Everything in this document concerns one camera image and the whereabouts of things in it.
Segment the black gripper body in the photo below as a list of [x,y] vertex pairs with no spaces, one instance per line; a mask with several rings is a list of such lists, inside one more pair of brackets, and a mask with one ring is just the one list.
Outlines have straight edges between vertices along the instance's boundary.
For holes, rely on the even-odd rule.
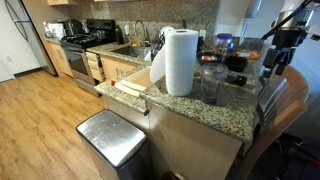
[[305,30],[278,30],[272,40],[274,48],[267,51],[263,61],[263,77],[269,79],[272,74],[282,75],[306,36]]

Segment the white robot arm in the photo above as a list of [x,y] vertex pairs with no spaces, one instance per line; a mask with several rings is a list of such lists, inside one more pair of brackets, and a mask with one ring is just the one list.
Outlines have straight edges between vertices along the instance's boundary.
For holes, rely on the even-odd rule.
[[272,29],[262,36],[267,40],[273,35],[274,48],[267,51],[263,61],[263,77],[269,79],[273,74],[282,75],[291,63],[298,47],[308,34],[314,41],[320,40],[320,26],[310,25],[320,0],[285,0]]

